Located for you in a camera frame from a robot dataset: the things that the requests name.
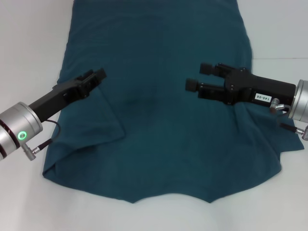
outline white background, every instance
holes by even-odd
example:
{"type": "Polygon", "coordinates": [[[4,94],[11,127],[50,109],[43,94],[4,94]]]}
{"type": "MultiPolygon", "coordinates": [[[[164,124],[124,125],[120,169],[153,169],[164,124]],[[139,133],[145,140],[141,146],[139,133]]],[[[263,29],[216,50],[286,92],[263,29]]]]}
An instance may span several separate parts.
{"type": "MultiPolygon", "coordinates": [[[[238,0],[254,50],[254,74],[308,80],[308,1],[238,0]]],[[[0,0],[0,112],[33,102],[56,83],[73,0],[0,0]]],[[[29,145],[51,136],[53,124],[29,145]]],[[[306,231],[306,150],[282,154],[283,170],[262,185],[208,204],[169,194],[136,204],[54,184],[41,175],[45,152],[0,162],[1,231],[306,231]]]]}

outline teal towel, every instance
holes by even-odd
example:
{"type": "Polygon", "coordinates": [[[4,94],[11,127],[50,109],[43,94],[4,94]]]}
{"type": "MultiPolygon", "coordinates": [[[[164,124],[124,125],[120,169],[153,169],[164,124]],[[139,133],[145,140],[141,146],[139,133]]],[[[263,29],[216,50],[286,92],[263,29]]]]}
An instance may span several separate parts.
{"type": "Polygon", "coordinates": [[[108,77],[62,110],[43,176],[134,203],[212,202],[277,174],[281,152],[303,149],[298,136],[268,108],[185,91],[188,77],[223,83],[198,74],[201,62],[251,69],[236,0],[75,0],[58,83],[101,67],[108,77]]]}

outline silver cylindrical joint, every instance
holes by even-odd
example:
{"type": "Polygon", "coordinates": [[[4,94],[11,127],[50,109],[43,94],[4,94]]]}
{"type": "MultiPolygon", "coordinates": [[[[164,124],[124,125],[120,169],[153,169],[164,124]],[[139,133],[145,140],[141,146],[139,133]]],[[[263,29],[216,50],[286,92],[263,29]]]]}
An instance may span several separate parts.
{"type": "Polygon", "coordinates": [[[15,151],[43,130],[38,116],[20,102],[0,114],[1,157],[15,151]]]}
{"type": "Polygon", "coordinates": [[[278,110],[283,110],[285,107],[286,107],[285,104],[279,104],[275,107],[275,109],[278,111],[278,110]]]}
{"type": "Polygon", "coordinates": [[[306,127],[305,132],[304,132],[302,138],[303,138],[303,140],[308,141],[308,126],[306,127]]]}
{"type": "Polygon", "coordinates": [[[34,153],[32,152],[32,150],[28,147],[27,144],[23,144],[21,145],[21,147],[23,148],[26,156],[29,158],[29,160],[34,160],[36,158],[36,156],[34,155],[34,153]]]}
{"type": "Polygon", "coordinates": [[[277,98],[275,98],[271,101],[270,108],[269,108],[271,113],[275,114],[277,112],[276,107],[277,107],[278,104],[280,104],[280,100],[277,99],[277,98]]]}
{"type": "Polygon", "coordinates": [[[308,123],[308,81],[299,81],[289,118],[308,123]]]}

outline cable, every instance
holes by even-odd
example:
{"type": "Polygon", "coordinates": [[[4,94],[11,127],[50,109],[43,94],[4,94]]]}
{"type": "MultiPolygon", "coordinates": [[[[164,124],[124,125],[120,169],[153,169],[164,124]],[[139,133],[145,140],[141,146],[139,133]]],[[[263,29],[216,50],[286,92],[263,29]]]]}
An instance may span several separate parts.
{"type": "Polygon", "coordinates": [[[281,118],[281,117],[283,117],[283,116],[288,116],[288,115],[290,114],[290,112],[291,112],[291,106],[285,104],[284,107],[285,107],[285,108],[288,108],[288,111],[287,111],[286,113],[283,113],[283,114],[277,116],[277,123],[278,123],[278,125],[279,125],[281,128],[286,129],[286,130],[288,130],[288,131],[291,131],[291,132],[293,132],[293,133],[296,133],[297,127],[291,126],[291,125],[288,125],[288,124],[285,124],[285,123],[280,122],[280,118],[281,118]]]}
{"type": "Polygon", "coordinates": [[[46,120],[47,122],[51,122],[51,123],[54,123],[56,124],[56,126],[58,127],[58,133],[56,134],[56,136],[52,139],[48,139],[46,140],[44,143],[40,144],[38,147],[36,147],[33,151],[34,151],[34,154],[40,152],[41,150],[43,150],[44,148],[46,148],[49,144],[51,144],[52,142],[54,142],[60,135],[60,132],[61,132],[61,126],[58,122],[56,121],[53,121],[53,120],[46,120]]]}
{"type": "Polygon", "coordinates": [[[57,135],[56,135],[54,138],[52,138],[52,141],[54,141],[54,140],[57,139],[57,138],[59,137],[59,135],[60,135],[61,126],[60,126],[60,124],[59,124],[58,122],[56,122],[56,121],[49,120],[49,119],[47,119],[46,121],[47,121],[47,122],[54,123],[54,124],[56,124],[56,126],[58,127],[58,133],[57,133],[57,135]]]}

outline white label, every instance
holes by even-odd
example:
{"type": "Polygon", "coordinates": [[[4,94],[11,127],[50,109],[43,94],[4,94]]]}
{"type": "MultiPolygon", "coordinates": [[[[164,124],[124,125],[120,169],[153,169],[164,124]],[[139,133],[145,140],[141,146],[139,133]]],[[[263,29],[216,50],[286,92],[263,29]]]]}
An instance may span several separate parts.
{"type": "Polygon", "coordinates": [[[256,96],[255,96],[255,99],[270,103],[271,96],[262,95],[262,94],[257,93],[256,96]]]}

